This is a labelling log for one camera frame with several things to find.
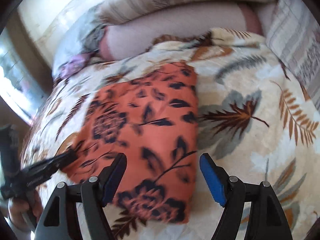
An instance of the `orange fabric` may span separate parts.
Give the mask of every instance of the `orange fabric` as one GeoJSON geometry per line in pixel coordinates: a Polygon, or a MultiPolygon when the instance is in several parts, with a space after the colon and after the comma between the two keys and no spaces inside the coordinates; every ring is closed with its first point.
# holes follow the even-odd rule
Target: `orange fabric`
{"type": "Polygon", "coordinates": [[[117,153],[127,169],[113,203],[143,219],[186,223],[196,176],[196,73],[181,62],[100,89],[64,172],[75,182],[98,175],[117,153]]]}

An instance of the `leaf print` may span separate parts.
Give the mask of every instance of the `leaf print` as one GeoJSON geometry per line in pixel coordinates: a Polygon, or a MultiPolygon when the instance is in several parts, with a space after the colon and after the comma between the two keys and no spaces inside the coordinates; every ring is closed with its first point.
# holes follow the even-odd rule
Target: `leaf print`
{"type": "Polygon", "coordinates": [[[257,67],[258,65],[267,62],[267,59],[260,55],[253,55],[253,56],[247,56],[243,57],[241,59],[235,60],[219,70],[219,72],[215,75],[215,80],[219,84],[224,84],[223,79],[227,74],[230,74],[233,71],[241,70],[243,68],[253,68],[257,67]]]}
{"type": "Polygon", "coordinates": [[[40,150],[40,145],[39,144],[36,144],[35,146],[33,146],[31,152],[33,154],[37,153],[38,151],[40,150]]]}
{"type": "Polygon", "coordinates": [[[189,43],[186,43],[184,46],[181,46],[181,49],[191,49],[195,47],[207,47],[212,46],[212,39],[211,39],[211,31],[208,31],[195,39],[191,40],[189,43]]]}
{"type": "Polygon", "coordinates": [[[82,147],[83,143],[84,143],[84,140],[79,141],[79,142],[77,143],[76,147],[73,148],[73,150],[74,150],[75,152],[78,152],[78,151],[80,150],[80,148],[82,147]]]}
{"type": "Polygon", "coordinates": [[[76,139],[76,137],[78,136],[78,132],[74,132],[72,134],[70,134],[64,141],[63,143],[60,145],[57,153],[55,154],[55,156],[60,155],[61,153],[65,152],[69,146],[72,145],[73,141],[76,139]]]}
{"type": "MultiPolygon", "coordinates": [[[[255,108],[255,111],[257,111],[261,97],[261,90],[254,91],[253,93],[248,94],[245,97],[243,97],[243,95],[238,91],[232,90],[224,98],[221,104],[199,107],[197,118],[201,129],[199,130],[199,135],[197,138],[198,149],[205,149],[213,145],[216,145],[214,147],[214,150],[212,151],[212,156],[214,156],[215,159],[221,159],[224,158],[226,155],[232,154],[232,152],[241,143],[245,136],[239,137],[240,131],[237,132],[236,136],[233,136],[233,132],[232,130],[229,131],[229,128],[225,129],[224,131],[216,135],[213,135],[216,130],[215,126],[217,125],[217,122],[206,120],[202,118],[203,115],[208,114],[209,112],[216,113],[218,111],[222,113],[224,113],[225,111],[233,112],[232,108],[230,107],[230,104],[232,105],[236,103],[237,106],[242,106],[245,105],[247,101],[251,100],[257,100],[257,105],[255,108]]],[[[248,133],[251,128],[252,126],[249,124],[245,132],[248,133]]]]}
{"type": "Polygon", "coordinates": [[[292,127],[293,127],[293,118],[292,116],[290,117],[290,121],[289,121],[289,137],[291,140],[291,136],[292,136],[292,127]]]}
{"type": "Polygon", "coordinates": [[[62,99],[61,99],[61,98],[59,98],[57,101],[55,101],[55,103],[54,103],[53,106],[51,107],[51,109],[50,109],[49,113],[47,114],[47,116],[50,115],[50,114],[52,114],[54,111],[56,111],[61,102],[62,102],[62,99]]]}
{"type": "Polygon", "coordinates": [[[42,161],[42,160],[46,159],[47,156],[48,156],[48,150],[43,150],[39,156],[39,160],[42,161]]]}
{"type": "Polygon", "coordinates": [[[148,103],[146,108],[143,111],[143,115],[142,115],[142,122],[143,123],[148,123],[153,119],[154,116],[154,112],[151,108],[151,103],[148,103]]]}
{"type": "Polygon", "coordinates": [[[119,80],[121,80],[125,75],[129,74],[131,70],[118,72],[116,75],[109,76],[103,79],[102,83],[106,86],[109,84],[117,83],[119,80]]]}
{"type": "Polygon", "coordinates": [[[307,147],[313,144],[313,139],[316,139],[316,135],[313,133],[313,126],[312,124],[316,124],[312,122],[308,117],[307,114],[303,114],[303,111],[300,109],[300,105],[296,104],[296,98],[292,97],[292,93],[289,92],[288,89],[282,90],[279,84],[276,82],[271,81],[273,84],[276,84],[280,90],[280,102],[279,102],[279,109],[280,109],[280,120],[283,118],[283,129],[287,126],[287,121],[289,119],[289,137],[290,140],[292,138],[293,130],[294,130],[294,139],[296,146],[298,145],[298,130],[300,130],[300,139],[302,145],[304,143],[307,144],[307,147]]]}
{"type": "Polygon", "coordinates": [[[162,160],[153,153],[150,149],[142,147],[141,158],[147,160],[148,169],[151,170],[154,176],[157,175],[157,171],[164,172],[164,165],[162,160]]]}
{"type": "Polygon", "coordinates": [[[197,121],[195,114],[191,111],[189,111],[187,114],[184,114],[181,119],[187,123],[195,123],[197,121]]]}
{"type": "Polygon", "coordinates": [[[171,59],[166,58],[163,60],[160,60],[159,62],[154,62],[152,60],[147,60],[147,62],[151,62],[152,65],[145,68],[143,71],[143,74],[146,75],[146,77],[151,77],[152,75],[149,76],[149,74],[154,73],[156,70],[158,70],[162,65],[170,63],[171,59]]]}
{"type": "Polygon", "coordinates": [[[190,88],[193,91],[193,94],[196,96],[197,95],[196,87],[194,85],[192,85],[192,86],[190,86],[190,88]]]}
{"type": "Polygon", "coordinates": [[[83,95],[79,98],[76,105],[71,109],[70,113],[68,114],[67,118],[63,121],[62,125],[58,129],[56,140],[58,139],[59,134],[61,133],[62,129],[67,125],[67,123],[70,121],[70,119],[80,110],[82,104],[86,101],[89,94],[83,95]]]}
{"type": "Polygon", "coordinates": [[[177,156],[183,157],[187,153],[187,145],[182,136],[177,138],[177,147],[171,152],[171,159],[175,161],[177,156]]]}
{"type": "Polygon", "coordinates": [[[151,96],[158,101],[164,101],[165,100],[165,93],[161,93],[157,88],[153,88],[151,90],[151,96]]]}
{"type": "Polygon", "coordinates": [[[117,157],[119,153],[117,152],[109,152],[109,153],[105,153],[102,158],[105,160],[111,160],[117,157]]]}
{"type": "Polygon", "coordinates": [[[116,62],[118,62],[118,60],[114,60],[114,61],[109,61],[109,62],[105,62],[105,63],[96,63],[95,64],[95,66],[94,66],[94,68],[96,69],[96,70],[103,70],[103,69],[105,69],[105,68],[107,68],[107,67],[109,67],[109,65],[111,65],[111,64],[113,64],[113,63],[116,63],[116,62]]]}
{"type": "Polygon", "coordinates": [[[228,33],[232,34],[233,36],[237,36],[239,39],[248,39],[251,37],[249,32],[242,32],[242,31],[237,31],[237,30],[232,30],[232,29],[225,29],[228,33]]]}
{"type": "Polygon", "coordinates": [[[294,199],[294,197],[298,194],[298,191],[299,191],[302,183],[304,182],[306,175],[307,174],[305,173],[296,184],[294,184],[286,192],[284,192],[278,196],[278,199],[282,205],[286,205],[294,199]]]}
{"type": "Polygon", "coordinates": [[[180,71],[186,77],[189,77],[191,75],[191,73],[192,73],[192,71],[190,69],[188,69],[188,68],[182,68],[180,71]]]}
{"type": "Polygon", "coordinates": [[[288,208],[284,209],[284,214],[287,218],[290,230],[292,231],[297,223],[300,214],[300,205],[298,202],[292,203],[288,208]]]}
{"type": "Polygon", "coordinates": [[[137,98],[145,98],[147,96],[147,93],[144,89],[141,89],[137,94],[137,98]]]}
{"type": "Polygon", "coordinates": [[[137,221],[142,223],[144,226],[147,225],[147,221],[141,218],[138,218],[136,216],[133,216],[129,213],[128,210],[124,210],[120,213],[123,217],[120,217],[115,221],[116,224],[114,224],[112,228],[112,234],[115,237],[115,239],[123,239],[124,235],[127,236],[130,235],[130,228],[132,228],[135,232],[137,232],[137,221]]]}
{"type": "Polygon", "coordinates": [[[129,81],[129,84],[132,85],[132,86],[135,86],[135,85],[140,85],[140,81],[142,81],[143,78],[135,78],[135,79],[132,79],[129,81]]]}
{"type": "Polygon", "coordinates": [[[299,81],[303,96],[304,96],[304,100],[307,102],[308,100],[311,100],[311,97],[309,96],[306,88],[304,87],[304,85],[301,84],[301,82],[299,81]]]}
{"type": "Polygon", "coordinates": [[[168,118],[162,118],[158,120],[154,120],[149,122],[149,124],[157,125],[157,126],[172,126],[174,123],[169,121],[168,118]]]}
{"type": "Polygon", "coordinates": [[[117,144],[122,147],[129,147],[129,143],[127,141],[117,141],[117,144]]]}
{"type": "Polygon", "coordinates": [[[46,125],[43,127],[40,136],[42,135],[42,133],[44,132],[44,130],[47,128],[47,126],[51,123],[53,123],[54,121],[58,120],[61,116],[63,116],[65,113],[64,111],[60,111],[58,113],[56,113],[50,120],[49,122],[46,123],[46,125]]]}
{"type": "Polygon", "coordinates": [[[173,164],[172,164],[172,166],[170,167],[170,168],[168,168],[167,170],[165,170],[164,172],[162,172],[162,174],[160,174],[159,176],[158,176],[158,178],[156,178],[155,180],[154,180],[154,183],[156,183],[159,179],[161,179],[166,173],[168,173],[169,171],[171,171],[171,170],[173,170],[173,169],[181,169],[181,168],[184,168],[184,167],[190,167],[191,166],[191,163],[188,163],[188,164],[183,164],[183,165],[177,165],[180,161],[182,161],[184,158],[186,158],[186,157],[188,157],[188,156],[190,156],[190,155],[192,155],[192,154],[195,154],[197,151],[191,151],[191,152],[188,152],[188,153],[185,153],[185,154],[183,154],[182,155],[182,157],[181,158],[179,158],[178,160],[176,160],[173,164]]]}
{"type": "Polygon", "coordinates": [[[163,80],[161,81],[170,81],[170,80],[173,80],[176,76],[175,75],[170,75],[170,76],[167,76],[165,77],[163,80]]]}
{"type": "Polygon", "coordinates": [[[96,161],[95,159],[87,160],[87,161],[85,161],[84,163],[82,163],[82,164],[79,166],[79,168],[87,167],[87,166],[93,164],[95,161],[96,161]]]}
{"type": "Polygon", "coordinates": [[[114,93],[114,91],[112,90],[112,89],[108,89],[107,91],[106,91],[106,93],[108,94],[108,96],[107,96],[107,98],[108,99],[112,99],[112,98],[114,98],[114,96],[115,96],[115,93],[114,93]]]}
{"type": "Polygon", "coordinates": [[[263,122],[267,127],[269,127],[269,125],[265,121],[253,116],[257,103],[258,99],[254,100],[252,98],[251,100],[248,100],[245,104],[243,104],[243,109],[239,108],[236,103],[229,104],[233,112],[228,112],[225,110],[224,113],[220,111],[217,111],[216,113],[208,112],[208,114],[204,114],[202,116],[202,119],[211,120],[212,122],[220,122],[214,127],[215,129],[217,129],[214,135],[229,128],[229,131],[231,131],[232,129],[234,130],[232,138],[234,137],[236,132],[240,130],[240,138],[244,130],[249,125],[251,118],[263,122]]]}
{"type": "Polygon", "coordinates": [[[192,55],[190,62],[206,60],[212,57],[223,57],[231,54],[233,49],[224,46],[199,47],[192,55]]]}
{"type": "Polygon", "coordinates": [[[65,80],[64,80],[64,85],[63,85],[63,87],[59,90],[59,92],[55,95],[55,92],[56,92],[56,89],[58,88],[58,87],[55,87],[55,89],[54,89],[54,92],[52,92],[52,94],[49,96],[49,98],[47,99],[47,102],[50,102],[49,103],[49,106],[58,98],[58,96],[60,95],[60,93],[64,90],[64,88],[68,85],[68,83],[69,83],[69,78],[66,78],[65,80]]]}
{"type": "Polygon", "coordinates": [[[177,170],[176,171],[176,175],[178,177],[178,179],[184,183],[184,184],[188,184],[190,183],[190,177],[188,175],[188,173],[184,170],[177,170]]]}
{"type": "Polygon", "coordinates": [[[175,98],[169,102],[169,106],[174,108],[182,108],[182,107],[190,107],[190,104],[188,104],[186,101],[175,98]]]}
{"type": "Polygon", "coordinates": [[[93,152],[95,152],[96,150],[98,150],[99,149],[99,144],[96,144],[96,146],[94,147],[94,149],[93,149],[93,152]]]}
{"type": "Polygon", "coordinates": [[[294,140],[296,142],[296,145],[298,145],[298,127],[297,127],[297,123],[294,123],[294,140]]]}
{"type": "Polygon", "coordinates": [[[87,76],[85,78],[83,78],[82,80],[78,81],[75,85],[73,85],[72,87],[69,88],[68,90],[68,95],[67,96],[70,96],[78,91],[81,90],[81,87],[84,83],[86,83],[88,80],[90,79],[90,76],[87,76]]]}
{"type": "Polygon", "coordinates": [[[285,78],[288,79],[288,80],[290,80],[290,78],[289,78],[288,75],[287,75],[287,67],[283,64],[283,62],[282,62],[281,60],[279,60],[279,62],[280,62],[280,66],[281,66],[281,68],[282,68],[282,71],[283,71],[283,73],[284,73],[285,78]]]}
{"type": "Polygon", "coordinates": [[[186,85],[183,82],[175,82],[175,83],[170,83],[169,87],[173,88],[173,89],[176,89],[176,90],[179,90],[182,87],[186,87],[186,85]]]}
{"type": "Polygon", "coordinates": [[[276,183],[272,186],[276,194],[280,193],[288,185],[295,170],[296,170],[296,158],[294,158],[290,162],[290,164],[281,173],[276,183]]]}
{"type": "Polygon", "coordinates": [[[89,154],[89,150],[84,150],[84,151],[82,151],[82,154],[87,157],[88,154],[89,154]]]}
{"type": "Polygon", "coordinates": [[[319,125],[319,122],[313,122],[313,124],[312,124],[312,126],[310,128],[311,131],[314,131],[315,129],[317,129],[318,125],[319,125]]]}
{"type": "Polygon", "coordinates": [[[137,104],[135,104],[135,103],[129,103],[128,106],[133,107],[133,108],[139,107],[139,106],[138,106],[137,104]]]}
{"type": "Polygon", "coordinates": [[[142,130],[142,127],[138,124],[132,124],[131,125],[133,131],[135,134],[137,135],[142,135],[143,134],[143,130],[142,130]]]}

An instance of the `comforter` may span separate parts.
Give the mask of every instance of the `comforter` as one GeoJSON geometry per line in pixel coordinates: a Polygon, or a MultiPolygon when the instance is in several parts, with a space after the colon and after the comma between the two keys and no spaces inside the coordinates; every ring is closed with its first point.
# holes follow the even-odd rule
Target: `comforter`
{"type": "MultiPolygon", "coordinates": [[[[190,42],[167,41],[149,52],[99,63],[60,82],[35,123],[23,165],[64,152],[81,130],[96,92],[139,78],[163,64],[183,62],[198,75],[198,152],[247,183],[268,180],[286,214],[293,239],[303,239],[318,217],[320,115],[306,90],[257,34],[212,29],[190,42]]],[[[38,189],[43,205],[62,172],[38,189]]],[[[237,239],[243,239],[246,203],[237,239]]],[[[104,208],[118,239],[211,239],[223,209],[214,202],[199,169],[187,224],[145,221],[113,205],[104,208]]],[[[79,222],[90,239],[81,204],[79,222]]]]}

